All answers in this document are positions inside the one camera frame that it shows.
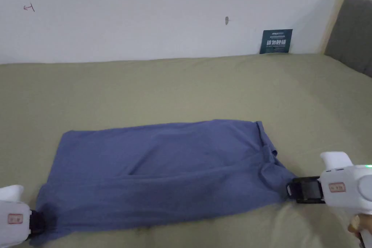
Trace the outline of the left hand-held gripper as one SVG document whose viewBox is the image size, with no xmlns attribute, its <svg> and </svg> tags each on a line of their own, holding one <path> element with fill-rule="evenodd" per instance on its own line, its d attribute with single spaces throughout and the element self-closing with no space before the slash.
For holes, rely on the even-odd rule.
<svg viewBox="0 0 372 248">
<path fill-rule="evenodd" d="M 0 241 L 27 241 L 46 229 L 43 215 L 21 201 L 23 191 L 21 185 L 0 189 Z"/>
</svg>

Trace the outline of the person's right hand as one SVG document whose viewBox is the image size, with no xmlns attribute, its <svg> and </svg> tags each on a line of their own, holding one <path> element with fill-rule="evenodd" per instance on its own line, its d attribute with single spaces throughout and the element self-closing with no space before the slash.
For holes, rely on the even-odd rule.
<svg viewBox="0 0 372 248">
<path fill-rule="evenodd" d="M 360 241 L 362 240 L 361 232 L 363 231 L 362 216 L 361 214 L 354 215 L 348 225 L 348 232 L 353 233 Z"/>
</svg>

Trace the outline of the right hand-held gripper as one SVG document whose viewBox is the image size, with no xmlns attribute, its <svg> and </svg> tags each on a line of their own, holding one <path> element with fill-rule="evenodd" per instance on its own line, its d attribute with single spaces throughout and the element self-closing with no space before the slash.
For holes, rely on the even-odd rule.
<svg viewBox="0 0 372 248">
<path fill-rule="evenodd" d="M 286 185 L 288 198 L 300 204 L 341 208 L 349 217 L 371 215 L 372 166 L 354 165 L 340 151 L 323 152 L 320 157 L 325 164 L 322 174 L 294 178 Z"/>
</svg>

